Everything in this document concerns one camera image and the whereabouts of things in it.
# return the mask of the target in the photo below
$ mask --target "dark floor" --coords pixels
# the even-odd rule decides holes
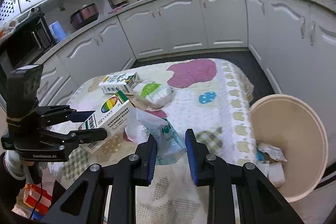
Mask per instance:
[[[136,61],[134,68],[142,67],[146,65],[159,64],[165,62],[175,62],[175,61],[184,61],[189,59],[199,59],[199,58],[218,58],[225,59],[236,66],[241,68],[245,75],[249,78],[251,83],[254,85],[253,91],[253,101],[251,105],[262,97],[265,97],[270,94],[274,94],[274,90],[263,70],[260,68],[257,60],[254,58],[251,52],[212,52],[212,53],[202,53],[202,54],[191,54],[183,55],[176,57],[166,57],[161,59],[149,60],[149,61]]]

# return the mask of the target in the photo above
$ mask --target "trash can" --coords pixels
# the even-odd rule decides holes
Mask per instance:
[[[279,147],[285,183],[278,188],[288,202],[304,198],[323,176],[328,159],[324,126],[314,110],[300,99],[284,94],[261,98],[251,109],[258,143]]]

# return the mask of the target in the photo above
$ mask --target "translucent plastic wrapper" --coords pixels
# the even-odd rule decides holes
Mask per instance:
[[[176,163],[186,152],[184,140],[176,133],[167,119],[130,108],[125,128],[127,138],[132,142],[146,142],[150,134],[157,141],[156,165]]]
[[[133,94],[140,101],[154,109],[168,104],[173,98],[173,91],[168,85],[155,83],[154,81],[143,81],[134,89]]]

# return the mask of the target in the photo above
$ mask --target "black oven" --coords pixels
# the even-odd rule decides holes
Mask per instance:
[[[14,34],[2,42],[0,45],[0,93],[5,100],[9,73],[14,69],[34,64],[54,45],[56,45],[55,39],[51,35],[40,8],[36,14],[22,21]]]

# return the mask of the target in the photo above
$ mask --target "metal screw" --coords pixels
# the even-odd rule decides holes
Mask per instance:
[[[255,168],[255,165],[254,165],[253,163],[251,163],[251,162],[247,162],[247,163],[245,164],[245,167],[246,167],[246,169],[248,169],[248,170],[253,170],[253,169]]]
[[[92,172],[96,172],[96,171],[98,171],[99,170],[99,165],[98,164],[93,164],[93,165],[91,165],[90,166],[90,171],[92,171]]]
[[[207,154],[206,158],[207,158],[207,160],[213,161],[213,160],[216,159],[216,156],[214,154]]]
[[[139,156],[137,154],[132,154],[132,155],[129,155],[128,157],[130,161],[136,161],[138,158]]]

